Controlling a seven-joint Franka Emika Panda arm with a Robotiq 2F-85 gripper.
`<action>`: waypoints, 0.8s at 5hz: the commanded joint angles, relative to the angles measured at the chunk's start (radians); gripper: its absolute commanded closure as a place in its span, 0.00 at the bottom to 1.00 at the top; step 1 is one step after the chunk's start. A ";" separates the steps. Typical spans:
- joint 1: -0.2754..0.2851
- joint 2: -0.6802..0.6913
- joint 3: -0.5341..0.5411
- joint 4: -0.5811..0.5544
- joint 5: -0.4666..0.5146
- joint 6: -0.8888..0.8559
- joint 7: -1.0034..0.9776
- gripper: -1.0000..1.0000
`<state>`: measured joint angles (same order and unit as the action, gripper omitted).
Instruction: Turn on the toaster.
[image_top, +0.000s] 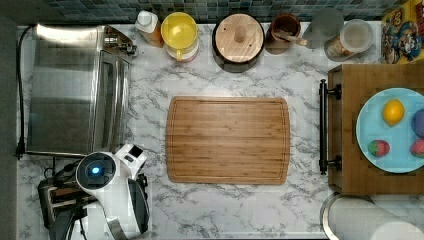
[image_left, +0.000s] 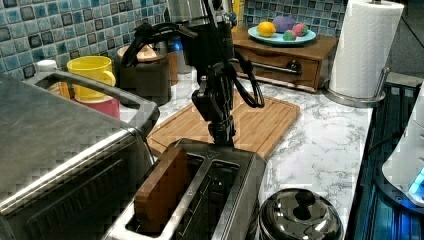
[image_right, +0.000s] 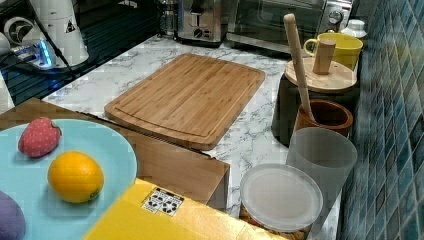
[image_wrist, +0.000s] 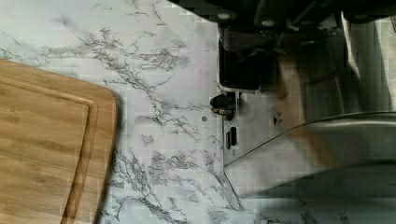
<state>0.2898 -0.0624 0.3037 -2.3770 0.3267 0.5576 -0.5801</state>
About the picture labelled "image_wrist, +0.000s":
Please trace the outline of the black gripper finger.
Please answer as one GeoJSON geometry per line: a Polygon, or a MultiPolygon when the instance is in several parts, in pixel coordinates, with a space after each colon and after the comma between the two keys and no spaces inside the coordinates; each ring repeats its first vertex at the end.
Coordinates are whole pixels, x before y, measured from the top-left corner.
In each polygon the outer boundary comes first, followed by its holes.
{"type": "Polygon", "coordinates": [[[279,34],[244,24],[223,23],[219,31],[219,84],[224,88],[256,91],[262,61],[274,51],[279,34]]]}

